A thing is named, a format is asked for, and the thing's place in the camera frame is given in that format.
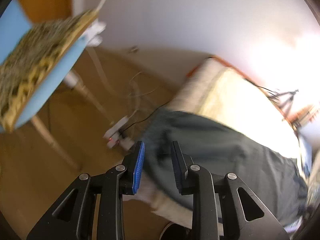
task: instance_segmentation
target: chair seat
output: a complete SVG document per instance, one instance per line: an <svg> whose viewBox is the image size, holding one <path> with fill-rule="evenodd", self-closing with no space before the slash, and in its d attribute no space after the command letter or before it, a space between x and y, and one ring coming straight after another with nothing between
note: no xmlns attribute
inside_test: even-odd
<svg viewBox="0 0 320 240"><path fill-rule="evenodd" d="M27 122L61 83L86 46L80 38L96 19L75 18L34 25L0 65L0 124L12 131Z"/></svg>

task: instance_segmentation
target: white wall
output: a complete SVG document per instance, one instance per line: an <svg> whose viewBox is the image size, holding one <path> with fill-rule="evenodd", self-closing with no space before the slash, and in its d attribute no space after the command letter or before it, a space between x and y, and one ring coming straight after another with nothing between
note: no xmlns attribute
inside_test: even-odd
<svg viewBox="0 0 320 240"><path fill-rule="evenodd" d="M320 149L320 117L318 116L313 122L308 123L301 129L301 133L307 141L311 143L313 151Z"/></svg>
<svg viewBox="0 0 320 240"><path fill-rule="evenodd" d="M304 0L107 0L100 19L104 47L137 45L127 56L175 85L209 54L270 89L305 91L302 104L318 83L320 27Z"/></svg>

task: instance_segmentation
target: blue chair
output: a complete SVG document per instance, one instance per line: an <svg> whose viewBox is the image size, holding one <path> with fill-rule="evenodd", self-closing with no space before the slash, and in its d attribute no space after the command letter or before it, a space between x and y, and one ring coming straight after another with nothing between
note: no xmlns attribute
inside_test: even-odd
<svg viewBox="0 0 320 240"><path fill-rule="evenodd" d="M18 1L12 0L0 17L0 64L3 63L8 54L16 47L21 37L30 30L31 27L32 24L27 19ZM74 82L71 86L76 87L76 90L92 101L98 110L106 115L103 107L98 103L95 97L88 91L82 82L77 79L77 76L71 72L71 68L85 49L86 45L87 40L84 36L80 37L72 45L50 71L47 77L41 82L37 90L34 91L32 97L28 100L23 111L19 115L14 127L16 129L31 120L34 127L50 146L76 170L80 170L81 165L63 150L36 114L57 86L66 78L66 76L68 76L69 78L71 77L71 83ZM4 129L1 126L0 132L4 132Z"/></svg>

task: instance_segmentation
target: patterned cushion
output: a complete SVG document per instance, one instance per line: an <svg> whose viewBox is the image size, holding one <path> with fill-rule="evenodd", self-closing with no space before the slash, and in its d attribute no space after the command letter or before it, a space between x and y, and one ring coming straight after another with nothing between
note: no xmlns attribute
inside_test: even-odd
<svg viewBox="0 0 320 240"><path fill-rule="evenodd" d="M0 65L0 124L7 132L42 80L97 18L97 11L36 24Z"/></svg>

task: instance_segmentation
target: black cable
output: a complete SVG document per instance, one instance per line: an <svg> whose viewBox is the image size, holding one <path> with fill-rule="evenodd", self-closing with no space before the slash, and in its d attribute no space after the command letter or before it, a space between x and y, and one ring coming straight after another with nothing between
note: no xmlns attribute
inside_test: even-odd
<svg viewBox="0 0 320 240"><path fill-rule="evenodd" d="M270 94L273 95L273 96L277 96L277 95L279 94L279 93L276 92L276 91L272 91L272 90L270 90L270 89L267 89L267 88L258 86L258 85L256 85L255 83L253 83L252 81L250 81L250 80L248 80L248 79L246 79L246 78L245 78L245 80L247 80L249 83L251 83L252 85L254 85L254 86L258 87L258 88L263 88L263 89L265 89L265 90L268 90L268 91L270 92Z"/></svg>
<svg viewBox="0 0 320 240"><path fill-rule="evenodd" d="M141 120L141 121L134 122L134 123L130 124L130 125L129 125L126 129L124 129L121 133L123 133L124 131L128 130L131 126L133 126L133 125L135 125L135 124L137 124L137 123L144 122L145 120L147 120L148 118L150 118L161 106L158 106L147 118L145 118L145 119L143 119L143 120Z"/></svg>

